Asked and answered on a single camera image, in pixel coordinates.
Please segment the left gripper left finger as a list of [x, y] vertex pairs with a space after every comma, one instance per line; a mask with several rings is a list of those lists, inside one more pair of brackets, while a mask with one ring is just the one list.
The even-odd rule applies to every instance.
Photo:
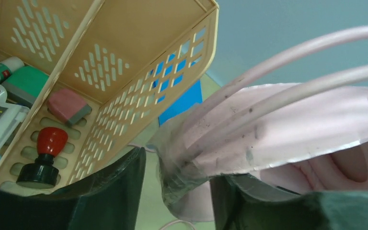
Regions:
[[0, 190], [0, 230], [133, 230], [146, 166], [144, 148], [48, 195]]

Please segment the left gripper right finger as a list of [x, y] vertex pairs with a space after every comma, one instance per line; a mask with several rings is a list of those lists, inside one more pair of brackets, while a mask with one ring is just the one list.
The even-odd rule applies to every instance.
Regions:
[[210, 186], [218, 230], [368, 230], [368, 191], [297, 195], [245, 174]]

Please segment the pink wired headphones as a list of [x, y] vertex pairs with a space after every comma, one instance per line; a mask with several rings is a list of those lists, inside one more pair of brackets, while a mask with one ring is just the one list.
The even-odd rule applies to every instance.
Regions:
[[210, 182], [250, 175], [281, 190], [368, 191], [368, 65], [305, 83], [253, 82], [318, 51], [368, 39], [368, 25], [285, 50], [237, 77], [150, 139], [162, 198], [188, 222], [215, 222]]

